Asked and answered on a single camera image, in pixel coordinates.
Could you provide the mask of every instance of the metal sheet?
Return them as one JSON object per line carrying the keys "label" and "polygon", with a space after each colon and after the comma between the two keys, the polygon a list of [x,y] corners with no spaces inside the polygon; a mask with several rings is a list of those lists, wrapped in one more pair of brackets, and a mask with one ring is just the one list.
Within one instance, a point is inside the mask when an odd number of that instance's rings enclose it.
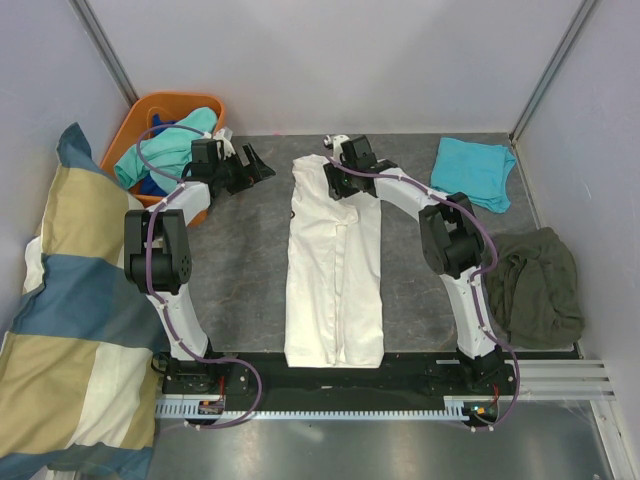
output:
{"label": "metal sheet", "polygon": [[611,479],[588,403],[521,404],[493,433],[436,422],[256,420],[160,435],[150,479]]}

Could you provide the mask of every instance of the clothing pile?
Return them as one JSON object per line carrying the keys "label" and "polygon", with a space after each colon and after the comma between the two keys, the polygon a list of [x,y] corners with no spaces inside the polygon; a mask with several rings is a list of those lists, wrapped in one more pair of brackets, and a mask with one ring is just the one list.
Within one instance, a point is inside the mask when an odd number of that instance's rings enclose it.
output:
{"label": "clothing pile", "polygon": [[[171,120],[161,121],[157,115],[154,117],[156,117],[154,126],[176,123]],[[216,113],[208,107],[202,107],[177,122],[177,125],[192,127],[202,132],[212,132],[217,122]],[[184,167],[191,162],[191,141],[198,137],[197,133],[181,128],[161,129],[160,133],[153,138],[141,143],[142,154],[154,167],[170,175],[181,177]],[[118,160],[114,166],[114,172],[118,183],[127,190],[142,181],[140,185],[142,195],[165,197],[177,185],[175,180],[150,172],[138,157],[135,145],[132,145]]]}
{"label": "clothing pile", "polygon": [[489,307],[509,341],[532,349],[562,348],[578,341],[585,322],[578,304],[576,263],[558,235],[542,228],[524,235],[497,235],[493,241],[499,261],[486,275]]}

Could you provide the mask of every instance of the blue and yellow fabric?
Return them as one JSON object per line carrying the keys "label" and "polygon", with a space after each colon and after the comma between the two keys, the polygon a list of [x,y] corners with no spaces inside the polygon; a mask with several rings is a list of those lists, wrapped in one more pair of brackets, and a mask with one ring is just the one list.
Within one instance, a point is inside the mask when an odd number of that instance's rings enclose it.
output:
{"label": "blue and yellow fabric", "polygon": [[0,478],[50,470],[146,477],[154,434],[157,314],[123,272],[124,215],[141,204],[91,160],[77,124],[0,354]]}

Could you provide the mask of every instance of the white garment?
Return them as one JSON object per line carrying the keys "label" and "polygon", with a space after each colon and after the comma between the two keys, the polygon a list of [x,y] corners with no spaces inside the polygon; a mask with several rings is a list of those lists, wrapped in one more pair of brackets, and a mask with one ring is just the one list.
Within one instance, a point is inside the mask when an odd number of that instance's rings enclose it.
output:
{"label": "white garment", "polygon": [[284,352],[290,367],[380,366],[380,201],[335,201],[323,165],[293,162]]}

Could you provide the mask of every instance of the gray mat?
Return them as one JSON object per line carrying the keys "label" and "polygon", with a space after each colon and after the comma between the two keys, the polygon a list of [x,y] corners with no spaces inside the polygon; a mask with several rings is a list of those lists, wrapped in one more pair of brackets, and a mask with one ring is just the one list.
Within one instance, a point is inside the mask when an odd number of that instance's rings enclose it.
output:
{"label": "gray mat", "polygon": [[[452,135],[461,140],[508,145],[506,134]],[[368,135],[378,158],[389,158],[429,184],[441,135]],[[207,220],[189,229],[193,275],[189,283],[196,314],[218,351],[283,351],[287,242],[293,176],[291,162],[326,153],[322,136],[266,136],[250,142],[277,176],[254,188],[214,201]],[[535,228],[517,168],[507,183],[512,202],[504,214],[475,207],[492,234]],[[426,265],[417,223],[392,205],[382,205],[382,285],[387,351],[451,351],[456,334],[440,279]]]}

